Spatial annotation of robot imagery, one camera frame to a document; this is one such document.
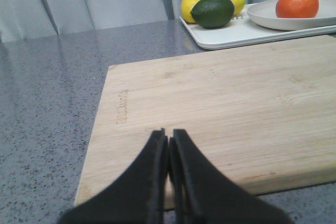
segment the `wood grain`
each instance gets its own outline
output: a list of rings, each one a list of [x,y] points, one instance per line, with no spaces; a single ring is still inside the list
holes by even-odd
[[[75,204],[113,182],[162,127],[186,129],[253,194],[336,180],[335,49],[324,35],[111,66]]]

